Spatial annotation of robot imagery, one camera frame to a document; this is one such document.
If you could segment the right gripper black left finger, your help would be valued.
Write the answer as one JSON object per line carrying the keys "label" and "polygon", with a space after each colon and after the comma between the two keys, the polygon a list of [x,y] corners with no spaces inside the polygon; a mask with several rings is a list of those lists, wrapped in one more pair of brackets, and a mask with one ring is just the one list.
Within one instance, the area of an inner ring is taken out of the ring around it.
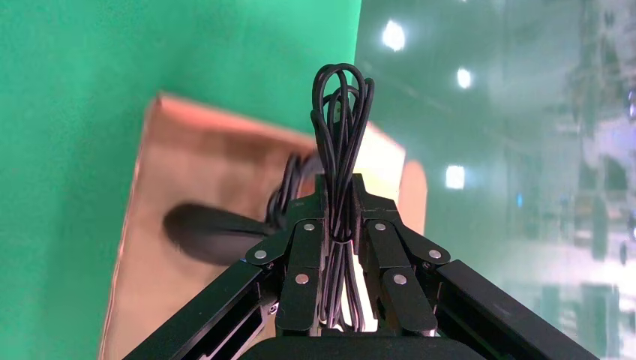
{"label": "right gripper black left finger", "polygon": [[293,200],[287,227],[253,246],[127,359],[238,359],[277,306],[280,335],[315,335],[326,240],[326,180]]}

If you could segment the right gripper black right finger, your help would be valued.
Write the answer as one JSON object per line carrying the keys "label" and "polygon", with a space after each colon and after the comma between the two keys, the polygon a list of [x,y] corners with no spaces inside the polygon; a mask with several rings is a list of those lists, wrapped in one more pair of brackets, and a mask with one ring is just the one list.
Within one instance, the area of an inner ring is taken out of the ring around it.
{"label": "right gripper black right finger", "polygon": [[352,186],[374,312],[394,332],[392,359],[591,359],[593,354],[438,244],[395,202]]}

